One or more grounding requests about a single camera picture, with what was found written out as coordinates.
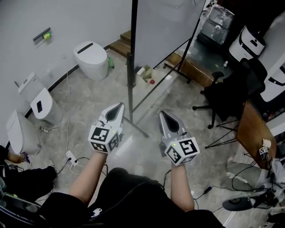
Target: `wooden table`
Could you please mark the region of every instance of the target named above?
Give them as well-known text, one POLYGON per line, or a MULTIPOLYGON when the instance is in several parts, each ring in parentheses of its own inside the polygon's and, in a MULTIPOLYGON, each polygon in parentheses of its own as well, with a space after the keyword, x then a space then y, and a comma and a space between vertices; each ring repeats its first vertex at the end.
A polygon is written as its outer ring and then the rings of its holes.
POLYGON ((252 156, 260 168, 268 169, 266 162, 259 155, 259 149, 263 147, 262 139, 271 141, 269 160, 276 157, 277 143, 266 123, 249 102, 246 102, 244 105, 236 139, 252 156))

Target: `smart toilet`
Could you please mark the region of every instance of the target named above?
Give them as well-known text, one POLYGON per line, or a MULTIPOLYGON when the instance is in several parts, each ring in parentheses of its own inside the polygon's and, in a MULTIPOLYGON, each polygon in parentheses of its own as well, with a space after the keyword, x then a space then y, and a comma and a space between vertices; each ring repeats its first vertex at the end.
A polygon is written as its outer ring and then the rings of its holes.
POLYGON ((108 57, 106 51, 92 41, 79 44, 74 50, 74 57, 83 73, 94 81, 106 78, 108 57))
POLYGON ((62 119, 62 112, 49 91, 44 87, 35 73, 31 73, 19 87, 18 93, 31 104, 37 119, 58 124, 62 119))
POLYGON ((40 140, 34 125, 16 110, 7 121, 6 130, 15 154, 35 154, 40 151, 40 140))

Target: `wall-mounted holder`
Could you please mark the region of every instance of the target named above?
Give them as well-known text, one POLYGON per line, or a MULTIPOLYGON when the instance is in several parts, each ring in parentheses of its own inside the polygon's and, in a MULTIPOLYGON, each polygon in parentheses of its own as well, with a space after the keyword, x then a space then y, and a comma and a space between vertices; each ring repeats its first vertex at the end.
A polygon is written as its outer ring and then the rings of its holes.
POLYGON ((47 28, 45 31, 41 32, 39 35, 37 35, 35 38, 33 38, 33 41, 35 42, 35 44, 38 44, 40 41, 42 41, 43 39, 47 39, 45 38, 48 37, 48 39, 50 38, 51 32, 50 32, 50 28, 47 28))

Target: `whiteboard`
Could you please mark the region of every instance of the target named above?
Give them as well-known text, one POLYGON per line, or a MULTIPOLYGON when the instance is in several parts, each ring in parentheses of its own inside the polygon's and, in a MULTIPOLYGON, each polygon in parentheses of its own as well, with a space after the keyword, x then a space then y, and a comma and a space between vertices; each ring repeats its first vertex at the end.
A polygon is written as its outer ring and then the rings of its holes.
POLYGON ((205 0, 138 0, 134 68, 155 67, 189 40, 205 0))

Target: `power strip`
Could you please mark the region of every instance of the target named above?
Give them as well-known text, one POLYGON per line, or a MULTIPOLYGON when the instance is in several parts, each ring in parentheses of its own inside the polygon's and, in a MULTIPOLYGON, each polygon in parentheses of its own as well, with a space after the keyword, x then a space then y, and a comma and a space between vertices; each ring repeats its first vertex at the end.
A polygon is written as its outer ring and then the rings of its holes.
POLYGON ((71 151, 67 151, 66 156, 71 159, 70 162, 73 164, 73 166, 77 166, 77 163, 75 162, 76 158, 71 151))

